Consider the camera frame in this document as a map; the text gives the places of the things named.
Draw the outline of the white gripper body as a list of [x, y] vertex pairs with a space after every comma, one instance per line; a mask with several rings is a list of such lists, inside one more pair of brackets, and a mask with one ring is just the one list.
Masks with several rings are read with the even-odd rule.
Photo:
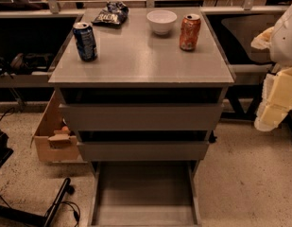
[[266, 75], [262, 98], [267, 105], [292, 110], [292, 67]]

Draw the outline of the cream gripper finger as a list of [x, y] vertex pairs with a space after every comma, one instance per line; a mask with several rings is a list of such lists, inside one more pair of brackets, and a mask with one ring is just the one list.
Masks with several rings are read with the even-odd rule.
[[276, 129], [288, 115], [286, 108], [261, 103], [256, 113], [254, 127], [258, 131]]
[[250, 46], [252, 48], [260, 50], [269, 49], [271, 42], [271, 34], [273, 30], [274, 30], [273, 26], [264, 30], [262, 33], [260, 33], [251, 41]]

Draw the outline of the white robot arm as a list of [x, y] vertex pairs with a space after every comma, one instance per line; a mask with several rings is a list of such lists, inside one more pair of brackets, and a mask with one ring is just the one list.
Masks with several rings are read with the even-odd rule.
[[254, 121], [258, 131], [276, 129], [292, 110], [292, 4], [274, 26], [255, 37], [253, 48], [269, 49], [273, 74], [264, 79], [262, 101]]

